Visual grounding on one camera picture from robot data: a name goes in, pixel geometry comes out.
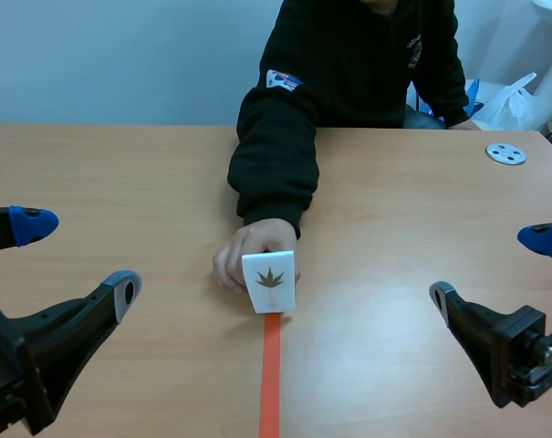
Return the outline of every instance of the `jeans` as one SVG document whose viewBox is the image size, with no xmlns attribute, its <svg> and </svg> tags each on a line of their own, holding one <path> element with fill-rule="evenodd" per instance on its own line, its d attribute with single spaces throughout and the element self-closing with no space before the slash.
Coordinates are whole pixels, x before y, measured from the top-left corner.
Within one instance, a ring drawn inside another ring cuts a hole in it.
<svg viewBox="0 0 552 438">
<path fill-rule="evenodd" d="M 434 116 L 416 111 L 409 105 L 406 105 L 403 128 L 405 130 L 445 130 L 446 125 Z"/>
</svg>

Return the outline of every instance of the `screw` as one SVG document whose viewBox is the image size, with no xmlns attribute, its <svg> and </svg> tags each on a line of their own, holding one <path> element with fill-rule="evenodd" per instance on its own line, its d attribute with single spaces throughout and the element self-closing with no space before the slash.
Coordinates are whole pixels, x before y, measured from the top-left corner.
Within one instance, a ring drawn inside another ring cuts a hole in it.
<svg viewBox="0 0 552 438">
<path fill-rule="evenodd" d="M 545 352 L 543 353 L 543 364 L 544 365 L 552 364 L 552 345 L 547 347 Z"/>
</svg>

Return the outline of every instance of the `tabletop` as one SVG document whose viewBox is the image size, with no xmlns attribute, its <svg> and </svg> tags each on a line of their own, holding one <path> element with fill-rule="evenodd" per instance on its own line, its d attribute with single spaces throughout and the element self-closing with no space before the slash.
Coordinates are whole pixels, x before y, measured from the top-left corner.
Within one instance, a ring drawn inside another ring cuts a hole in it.
<svg viewBox="0 0 552 438">
<path fill-rule="evenodd" d="M 527 153 L 504 166 L 484 153 Z M 552 438 L 552 390 L 491 403 L 428 295 L 437 280 L 552 329 L 552 259 L 516 240 L 552 222 L 552 146 L 534 132 L 321 130 L 297 311 L 282 328 L 282 438 Z M 45 437 L 255 438 L 264 319 L 209 277 L 240 225 L 232 128 L 0 125 L 0 206 L 61 226 L 0 252 L 0 308 L 22 317 L 134 269 L 144 288 Z M 6 437 L 24 437 L 22 425 Z"/>
</svg>

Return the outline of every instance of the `white block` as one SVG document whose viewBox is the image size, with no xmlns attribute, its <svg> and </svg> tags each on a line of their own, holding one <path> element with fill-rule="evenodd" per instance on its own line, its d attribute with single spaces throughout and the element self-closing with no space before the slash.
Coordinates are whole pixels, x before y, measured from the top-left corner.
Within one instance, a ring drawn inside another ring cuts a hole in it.
<svg viewBox="0 0 552 438">
<path fill-rule="evenodd" d="M 243 275 L 255 313 L 296 308 L 294 251 L 244 255 Z"/>
</svg>

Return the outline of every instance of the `blue rubber tip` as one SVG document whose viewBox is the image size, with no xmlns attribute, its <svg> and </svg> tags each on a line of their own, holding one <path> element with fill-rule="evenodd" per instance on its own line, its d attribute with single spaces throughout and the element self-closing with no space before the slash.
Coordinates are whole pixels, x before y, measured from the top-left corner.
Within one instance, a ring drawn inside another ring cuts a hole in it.
<svg viewBox="0 0 552 438">
<path fill-rule="evenodd" d="M 26 246 L 44 239 L 58 227 L 57 215 L 48 210 L 39 210 L 38 214 L 31 215 L 24 208 L 12 205 L 8 209 L 8 215 L 16 246 Z"/>
<path fill-rule="evenodd" d="M 526 226 L 517 236 L 527 249 L 552 257 L 552 224 Z"/>
</svg>

